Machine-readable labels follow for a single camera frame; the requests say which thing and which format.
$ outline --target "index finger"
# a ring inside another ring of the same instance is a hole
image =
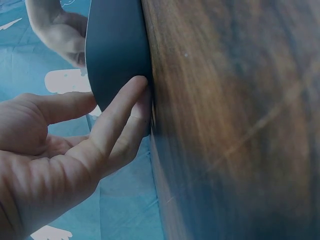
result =
[[[133,77],[97,119],[89,138],[66,155],[81,161],[90,173],[101,170],[147,85],[145,77]]]

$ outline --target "wood grain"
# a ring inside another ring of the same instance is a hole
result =
[[[142,5],[167,239],[320,239],[320,2]]]

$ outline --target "white shape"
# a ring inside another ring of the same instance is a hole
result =
[[[44,226],[30,235],[33,240],[69,240],[72,233],[52,226]]]
[[[88,75],[82,74],[80,69],[50,71],[45,75],[44,83],[46,89],[51,93],[91,92]],[[99,117],[101,115],[99,106],[96,106],[89,114]]]
[[[68,0],[67,3],[60,1],[60,4],[62,7],[64,7],[64,6],[68,6],[70,4],[73,4],[74,2],[75,2],[75,0]]]
[[[22,17],[19,18],[19,19],[17,19],[17,20],[11,21],[11,22],[3,25],[3,26],[0,26],[0,31],[1,31],[1,30],[6,30],[6,29],[10,28],[13,24],[19,22],[21,19],[22,19]]]

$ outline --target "human hand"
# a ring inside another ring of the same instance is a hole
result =
[[[26,0],[31,27],[40,40],[74,67],[85,67],[88,18],[62,9],[59,0]]]
[[[137,154],[149,125],[147,80],[132,78],[88,136],[48,134],[48,125],[96,106],[91,93],[23,94],[0,103],[0,239],[22,239],[88,198],[99,180]]]

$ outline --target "dark gray curved sheet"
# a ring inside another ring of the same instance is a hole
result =
[[[91,1],[85,44],[88,78],[103,111],[128,80],[151,81],[152,65],[140,0]]]

